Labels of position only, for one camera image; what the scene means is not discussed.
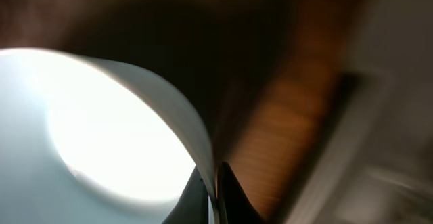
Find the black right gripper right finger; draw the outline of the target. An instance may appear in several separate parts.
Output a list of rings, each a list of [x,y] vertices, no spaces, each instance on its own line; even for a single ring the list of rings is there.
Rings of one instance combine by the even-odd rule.
[[[220,163],[218,167],[217,200],[220,223],[264,224],[227,162]]]

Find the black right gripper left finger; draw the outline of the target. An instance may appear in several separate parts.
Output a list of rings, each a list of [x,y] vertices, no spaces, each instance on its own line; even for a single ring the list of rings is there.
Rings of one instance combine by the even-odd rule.
[[[163,224],[208,224],[208,191],[197,168]]]

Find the light blue small bowl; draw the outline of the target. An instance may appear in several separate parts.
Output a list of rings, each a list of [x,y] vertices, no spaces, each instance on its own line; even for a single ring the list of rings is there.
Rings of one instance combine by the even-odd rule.
[[[145,68],[1,50],[1,222],[163,223],[197,168],[218,223],[200,115]]]

